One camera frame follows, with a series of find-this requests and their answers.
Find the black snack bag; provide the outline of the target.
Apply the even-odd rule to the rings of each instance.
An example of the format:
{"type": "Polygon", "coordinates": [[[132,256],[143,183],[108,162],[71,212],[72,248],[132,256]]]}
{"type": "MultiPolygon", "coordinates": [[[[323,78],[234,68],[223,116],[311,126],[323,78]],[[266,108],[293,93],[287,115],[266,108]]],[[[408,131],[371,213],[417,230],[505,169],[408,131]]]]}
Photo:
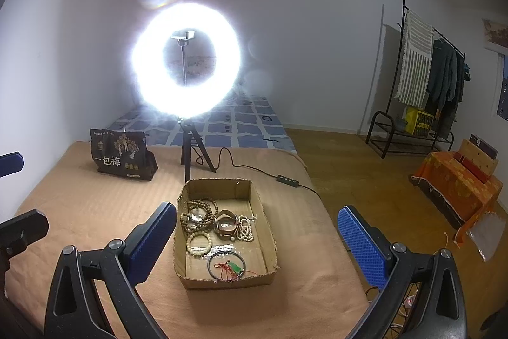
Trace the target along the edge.
{"type": "Polygon", "coordinates": [[[144,132],[90,129],[90,153],[104,174],[151,181],[158,170],[144,132]]]}

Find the orange cloth covered box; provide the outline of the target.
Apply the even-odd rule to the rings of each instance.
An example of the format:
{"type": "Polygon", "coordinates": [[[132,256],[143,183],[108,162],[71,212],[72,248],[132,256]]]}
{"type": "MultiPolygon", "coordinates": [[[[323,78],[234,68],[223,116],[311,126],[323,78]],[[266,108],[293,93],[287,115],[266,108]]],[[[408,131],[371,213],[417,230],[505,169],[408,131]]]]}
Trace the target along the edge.
{"type": "Polygon", "coordinates": [[[463,140],[457,151],[431,152],[411,180],[425,182],[451,208],[462,226],[454,243],[462,246],[467,231],[486,213],[495,211],[503,182],[494,175],[498,159],[479,139],[463,140]]]}

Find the red leather strap watch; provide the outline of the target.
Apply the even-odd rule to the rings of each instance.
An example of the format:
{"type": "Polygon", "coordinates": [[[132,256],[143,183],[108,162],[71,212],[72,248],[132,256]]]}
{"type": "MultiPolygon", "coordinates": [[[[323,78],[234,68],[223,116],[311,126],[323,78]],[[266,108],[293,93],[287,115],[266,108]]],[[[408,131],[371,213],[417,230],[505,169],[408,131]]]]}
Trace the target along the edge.
{"type": "Polygon", "coordinates": [[[229,238],[234,240],[236,238],[238,227],[238,216],[230,210],[220,210],[214,218],[214,232],[220,238],[229,238]]]}

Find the blue checkered bedsheet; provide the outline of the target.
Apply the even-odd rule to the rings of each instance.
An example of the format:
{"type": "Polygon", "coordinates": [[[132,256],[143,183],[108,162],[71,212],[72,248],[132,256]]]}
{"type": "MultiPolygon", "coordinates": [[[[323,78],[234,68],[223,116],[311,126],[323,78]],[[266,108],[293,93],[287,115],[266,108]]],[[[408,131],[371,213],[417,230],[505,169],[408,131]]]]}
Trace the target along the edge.
{"type": "MultiPolygon", "coordinates": [[[[269,101],[261,96],[230,93],[218,106],[194,119],[206,147],[260,148],[296,152],[294,143],[269,101]]],[[[177,117],[146,105],[136,107],[109,126],[113,131],[144,132],[149,146],[181,146],[177,117]]]]}

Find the black clothes rack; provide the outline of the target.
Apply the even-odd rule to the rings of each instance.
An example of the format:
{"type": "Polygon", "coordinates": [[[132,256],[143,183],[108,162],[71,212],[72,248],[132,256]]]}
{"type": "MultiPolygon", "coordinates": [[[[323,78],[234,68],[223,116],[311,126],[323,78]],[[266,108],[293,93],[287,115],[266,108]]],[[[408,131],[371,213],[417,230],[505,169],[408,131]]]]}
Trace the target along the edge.
{"type": "Polygon", "coordinates": [[[381,158],[424,155],[440,144],[451,147],[452,126],[469,79],[466,54],[403,0],[387,104],[373,113],[365,143],[381,158]]]}

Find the cardboard box tray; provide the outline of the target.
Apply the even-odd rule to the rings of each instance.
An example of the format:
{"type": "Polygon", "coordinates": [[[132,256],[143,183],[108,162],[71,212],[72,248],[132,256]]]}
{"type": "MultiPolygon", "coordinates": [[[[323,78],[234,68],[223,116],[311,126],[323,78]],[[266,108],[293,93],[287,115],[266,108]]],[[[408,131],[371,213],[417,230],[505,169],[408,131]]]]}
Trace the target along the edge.
{"type": "Polygon", "coordinates": [[[186,182],[177,199],[173,256],[188,290],[271,284],[277,244],[254,184],[230,178],[186,182]]]}

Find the black tripod stand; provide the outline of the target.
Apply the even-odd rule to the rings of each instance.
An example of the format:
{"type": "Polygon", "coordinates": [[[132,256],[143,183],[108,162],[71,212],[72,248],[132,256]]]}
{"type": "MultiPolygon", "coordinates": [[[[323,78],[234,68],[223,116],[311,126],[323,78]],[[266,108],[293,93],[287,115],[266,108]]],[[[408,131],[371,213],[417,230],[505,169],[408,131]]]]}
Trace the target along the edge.
{"type": "Polygon", "coordinates": [[[191,156],[193,150],[196,149],[198,149],[198,158],[208,165],[208,169],[211,172],[215,172],[216,168],[208,155],[202,136],[198,133],[195,123],[191,119],[181,119],[179,124],[183,132],[181,165],[184,167],[184,182],[188,182],[191,179],[191,156]]]}

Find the dark hanging jacket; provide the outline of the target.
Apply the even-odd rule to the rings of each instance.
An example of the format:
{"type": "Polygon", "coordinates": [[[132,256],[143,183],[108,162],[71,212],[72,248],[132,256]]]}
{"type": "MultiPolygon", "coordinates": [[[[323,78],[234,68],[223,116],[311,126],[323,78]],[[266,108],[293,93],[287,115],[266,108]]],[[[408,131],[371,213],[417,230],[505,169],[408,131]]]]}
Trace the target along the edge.
{"type": "Polygon", "coordinates": [[[450,134],[462,102],[465,73],[464,57],[446,40],[436,39],[424,110],[435,117],[434,131],[444,139],[450,134]]]}

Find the yellow black box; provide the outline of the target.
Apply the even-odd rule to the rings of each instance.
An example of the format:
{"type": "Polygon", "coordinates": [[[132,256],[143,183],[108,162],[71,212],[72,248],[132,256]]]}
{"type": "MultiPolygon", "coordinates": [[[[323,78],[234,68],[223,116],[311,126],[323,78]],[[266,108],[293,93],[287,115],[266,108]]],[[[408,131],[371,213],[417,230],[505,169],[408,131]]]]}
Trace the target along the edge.
{"type": "Polygon", "coordinates": [[[426,138],[433,126],[434,116],[417,107],[406,107],[404,120],[406,133],[414,137],[426,138]]]}

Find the striped white towel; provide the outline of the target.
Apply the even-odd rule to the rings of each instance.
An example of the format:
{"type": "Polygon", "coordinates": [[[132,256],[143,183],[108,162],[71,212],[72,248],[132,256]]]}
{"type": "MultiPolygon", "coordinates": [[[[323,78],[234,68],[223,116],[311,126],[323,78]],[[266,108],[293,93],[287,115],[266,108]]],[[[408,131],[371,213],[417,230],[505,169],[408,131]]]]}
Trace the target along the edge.
{"type": "Polygon", "coordinates": [[[399,84],[395,98],[407,106],[424,106],[431,72],[433,40],[434,28],[414,11],[406,9],[399,84]]]}

